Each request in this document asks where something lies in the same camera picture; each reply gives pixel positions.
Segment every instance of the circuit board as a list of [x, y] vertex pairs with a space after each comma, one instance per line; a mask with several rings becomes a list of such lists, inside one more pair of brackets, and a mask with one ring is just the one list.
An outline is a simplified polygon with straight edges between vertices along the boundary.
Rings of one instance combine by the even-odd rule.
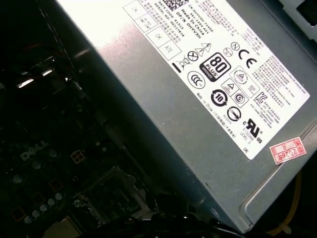
[[12, 101], [0, 135], [3, 237], [42, 237], [63, 226], [74, 236], [149, 210], [135, 165], [74, 85], [63, 80], [41, 97], [35, 81]]

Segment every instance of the capacitor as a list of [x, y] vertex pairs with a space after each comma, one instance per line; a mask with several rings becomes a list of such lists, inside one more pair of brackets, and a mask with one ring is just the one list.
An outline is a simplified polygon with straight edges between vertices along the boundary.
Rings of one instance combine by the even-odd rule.
[[34, 218], [38, 218], [38, 217], [40, 216], [40, 214], [41, 214], [41, 212], [40, 212], [39, 210], [34, 210], [34, 211], [32, 212], [32, 216], [33, 216]]
[[42, 212], [46, 212], [49, 208], [50, 208], [50, 207], [49, 207], [49, 205], [47, 205], [47, 204], [42, 204], [42, 205], [40, 206], [40, 210], [41, 210]]
[[25, 223], [25, 224], [30, 224], [33, 220], [34, 220], [33, 217], [31, 217], [31, 216], [26, 216], [26, 217], [24, 218], [24, 223]]
[[48, 200], [48, 205], [54, 206], [54, 205], [55, 205], [55, 199], [50, 198], [50, 199]]
[[15, 176], [13, 176], [13, 182], [14, 182], [14, 183], [18, 184], [18, 183], [22, 183], [22, 181], [23, 181], [22, 175], [15, 175]]
[[56, 157], [58, 156], [58, 153], [57, 153], [56, 150], [50, 149], [49, 155], [50, 155], [50, 157], [52, 157], [52, 158], [56, 158]]
[[55, 194], [55, 198], [57, 201], [61, 201], [63, 199], [63, 195], [58, 192], [57, 194]]
[[35, 160], [32, 163], [32, 167], [36, 170], [39, 170], [42, 167], [42, 162], [39, 160]]

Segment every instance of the motherboard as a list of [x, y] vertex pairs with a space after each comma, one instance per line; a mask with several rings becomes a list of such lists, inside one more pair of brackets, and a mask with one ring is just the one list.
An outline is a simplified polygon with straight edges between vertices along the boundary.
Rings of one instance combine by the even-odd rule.
[[2, 71], [0, 237], [72, 238], [147, 213], [148, 187], [108, 119], [64, 57], [44, 51], [40, 63]]

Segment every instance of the warning symbol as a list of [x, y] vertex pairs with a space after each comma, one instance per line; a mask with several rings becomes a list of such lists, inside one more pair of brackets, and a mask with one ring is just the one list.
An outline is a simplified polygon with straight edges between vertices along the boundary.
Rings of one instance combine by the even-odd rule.
[[233, 90], [234, 84], [233, 84], [233, 83], [229, 83], [229, 84], [228, 84], [228, 87], [229, 87], [231, 90]]
[[211, 48], [211, 43], [202, 43], [202, 47], [204, 47], [204, 49], [209, 52], [210, 48]]
[[222, 84], [222, 88], [224, 89], [224, 91], [231, 97], [232, 95], [234, 95], [239, 88], [237, 87], [237, 85], [233, 82], [233, 80], [230, 78], [227, 81], [225, 81], [225, 83]]
[[248, 81], [247, 74], [242, 70], [234, 72], [234, 79], [240, 84], [245, 84]]
[[203, 57], [205, 48], [198, 48], [198, 49], [195, 49], [195, 51], [200, 55], [200, 57]]

